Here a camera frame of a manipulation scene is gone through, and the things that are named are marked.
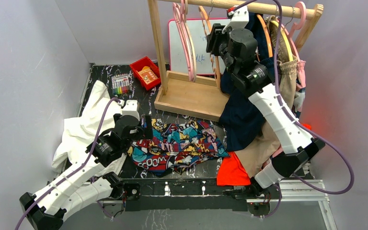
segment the white fabric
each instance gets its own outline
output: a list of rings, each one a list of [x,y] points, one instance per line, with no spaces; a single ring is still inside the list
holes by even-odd
[[[85,161],[88,156],[85,151],[87,146],[94,140],[101,116],[109,100],[110,97],[107,87],[104,83],[97,80],[81,117],[64,119],[62,142],[58,146],[51,164],[54,171],[61,172],[61,165],[67,157],[73,164],[75,162]],[[112,102],[106,112],[100,134],[109,128],[115,127],[113,115],[116,113],[122,114],[121,107],[116,102]],[[112,162],[96,176],[101,176],[109,172],[119,174],[125,159],[126,155],[123,154],[122,158]]]

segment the wooden clothes rack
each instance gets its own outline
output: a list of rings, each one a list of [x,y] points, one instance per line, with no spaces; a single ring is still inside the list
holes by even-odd
[[[157,94],[154,106],[156,109],[168,112],[194,116],[198,118],[218,121],[229,96],[223,94],[216,86],[214,78],[197,76],[195,82],[188,80],[188,73],[166,71],[161,39],[161,26],[158,0],[148,0],[151,27],[153,29],[154,44],[157,61],[159,63],[161,90]],[[167,2],[181,2],[181,0],[161,0]],[[213,6],[214,8],[229,9],[234,5],[244,3],[239,0],[188,0],[188,4],[198,6]],[[301,10],[289,6],[282,6],[283,17],[301,17]],[[269,15],[278,14],[276,5],[265,3],[251,3],[248,11]],[[314,9],[307,9],[306,22],[295,40],[298,51],[308,39],[323,12],[323,5],[316,4]]]

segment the red basket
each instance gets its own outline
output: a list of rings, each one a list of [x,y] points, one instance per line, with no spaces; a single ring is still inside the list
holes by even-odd
[[[142,85],[142,87],[145,87],[146,90],[151,90],[153,87],[155,87],[156,85],[159,85],[161,83],[159,68],[150,60],[150,58],[144,57],[144,58],[140,59],[139,61],[130,64],[129,66],[132,69],[133,74],[135,75],[135,78],[139,79],[140,84]],[[139,71],[141,71],[143,69],[143,67],[145,67],[145,66],[150,67],[150,69],[158,77],[156,80],[150,82],[150,84],[146,84],[144,82],[144,80],[139,75]]]

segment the marker set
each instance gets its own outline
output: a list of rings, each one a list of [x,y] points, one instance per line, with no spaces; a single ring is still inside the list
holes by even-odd
[[[131,86],[127,75],[115,75],[111,79],[112,93],[114,95],[123,94],[131,91]]]

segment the metal hook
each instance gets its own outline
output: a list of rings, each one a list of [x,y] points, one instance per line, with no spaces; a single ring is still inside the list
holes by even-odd
[[[214,9],[214,0],[211,0],[211,10],[208,13],[208,20],[209,20],[209,14],[212,12],[213,9]]]
[[[294,19],[294,14],[296,12],[296,9],[294,8],[294,6],[290,6],[290,7],[293,8],[293,15],[291,16],[291,20],[288,23],[286,23],[286,25],[284,26],[284,28],[287,27],[287,25]]]

